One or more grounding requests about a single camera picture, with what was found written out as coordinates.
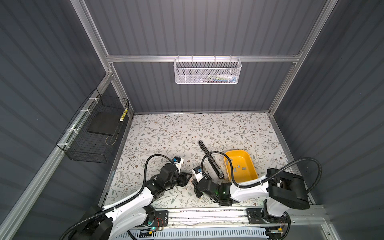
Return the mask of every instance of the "black wire basket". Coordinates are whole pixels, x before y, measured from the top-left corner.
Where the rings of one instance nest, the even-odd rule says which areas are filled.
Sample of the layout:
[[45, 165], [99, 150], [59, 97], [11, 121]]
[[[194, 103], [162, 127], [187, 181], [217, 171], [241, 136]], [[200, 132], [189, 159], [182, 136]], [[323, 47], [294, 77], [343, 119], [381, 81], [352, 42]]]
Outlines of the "black wire basket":
[[[70, 131], [67, 141], [65, 143], [58, 141], [56, 145], [71, 160], [99, 163], [114, 161], [129, 121], [128, 107], [128, 99], [99, 94], [93, 100], [88, 110], [84, 110], [84, 114], [78, 124], [72, 129], [68, 129], [72, 123], [71, 120], [61, 134], [59, 141], [67, 131]], [[123, 118], [123, 121], [120, 121], [120, 118], [117, 120], [117, 127], [113, 135], [108, 136], [88, 131], [98, 113], [119, 115], [121, 118], [123, 118], [122, 116], [125, 113], [126, 116]]]

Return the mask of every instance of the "orange plastic bin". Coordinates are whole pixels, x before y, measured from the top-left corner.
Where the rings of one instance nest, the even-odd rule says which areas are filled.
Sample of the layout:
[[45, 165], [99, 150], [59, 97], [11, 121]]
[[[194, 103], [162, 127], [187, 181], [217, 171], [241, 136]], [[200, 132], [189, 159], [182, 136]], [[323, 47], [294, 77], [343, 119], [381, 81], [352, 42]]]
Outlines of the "orange plastic bin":
[[[237, 183], [246, 182], [250, 180], [257, 179], [256, 169], [253, 165], [251, 156], [244, 150], [231, 150], [225, 153], [232, 162], [233, 166], [233, 176]], [[227, 169], [227, 174], [230, 181], [231, 178], [231, 166], [229, 165], [228, 159], [224, 157], [225, 168]]]

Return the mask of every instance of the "striped wall panel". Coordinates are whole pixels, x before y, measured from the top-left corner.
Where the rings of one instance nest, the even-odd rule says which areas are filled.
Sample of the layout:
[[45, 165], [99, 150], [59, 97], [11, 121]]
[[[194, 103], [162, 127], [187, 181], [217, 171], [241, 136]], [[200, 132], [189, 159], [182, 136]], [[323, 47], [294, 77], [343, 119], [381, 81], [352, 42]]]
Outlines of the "striped wall panel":
[[176, 84], [173, 63], [114, 63], [139, 112], [268, 110], [292, 63], [243, 63], [237, 84]]
[[[2, 222], [105, 71], [66, 0], [0, 1], [0, 42]], [[65, 207], [73, 207], [68, 212], [75, 219], [88, 208], [89, 199], [97, 201], [110, 168], [63, 160], [27, 220], [47, 217], [57, 229], [52, 216]], [[82, 186], [78, 192], [84, 197], [77, 196], [71, 185]], [[39, 204], [46, 208], [39, 209]], [[59, 222], [65, 218], [57, 217]], [[36, 218], [21, 229], [32, 236], [43, 232], [45, 224]]]
[[292, 55], [324, 0], [86, 0], [110, 55]]
[[[384, 2], [339, 1], [275, 118], [342, 239], [382, 237]], [[308, 184], [312, 164], [300, 165]]]

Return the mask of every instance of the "black bar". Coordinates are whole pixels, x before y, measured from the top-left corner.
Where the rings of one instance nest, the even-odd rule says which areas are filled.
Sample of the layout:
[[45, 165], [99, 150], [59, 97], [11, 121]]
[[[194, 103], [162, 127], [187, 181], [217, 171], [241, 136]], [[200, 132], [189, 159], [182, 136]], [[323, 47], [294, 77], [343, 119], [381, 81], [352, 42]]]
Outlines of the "black bar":
[[[205, 147], [203, 141], [199, 141], [199, 145], [201, 149], [205, 152], [205, 154], [209, 153], [208, 149]], [[212, 168], [214, 169], [215, 173], [220, 179], [224, 178], [224, 173], [221, 171], [221, 169], [218, 167], [215, 159], [212, 157], [211, 154], [208, 155], [208, 162], [211, 164]]]

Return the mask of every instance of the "wire basket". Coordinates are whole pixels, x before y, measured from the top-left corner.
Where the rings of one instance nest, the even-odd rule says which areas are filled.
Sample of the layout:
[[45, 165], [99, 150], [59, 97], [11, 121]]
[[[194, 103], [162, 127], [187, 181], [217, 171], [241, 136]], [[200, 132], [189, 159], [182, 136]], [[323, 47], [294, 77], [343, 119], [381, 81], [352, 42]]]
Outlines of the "wire basket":
[[99, 112], [121, 116], [127, 108], [128, 99], [99, 94], [87, 110], [81, 110], [84, 114], [79, 123], [72, 129], [68, 129], [70, 124], [68, 125], [61, 135], [62, 137], [66, 131], [70, 131], [67, 141], [57, 142], [57, 146], [71, 160], [99, 163], [114, 161], [129, 117], [125, 116], [123, 121], [118, 121], [112, 136], [88, 132], [88, 128]]
[[177, 84], [236, 84], [240, 76], [239, 58], [175, 58]]

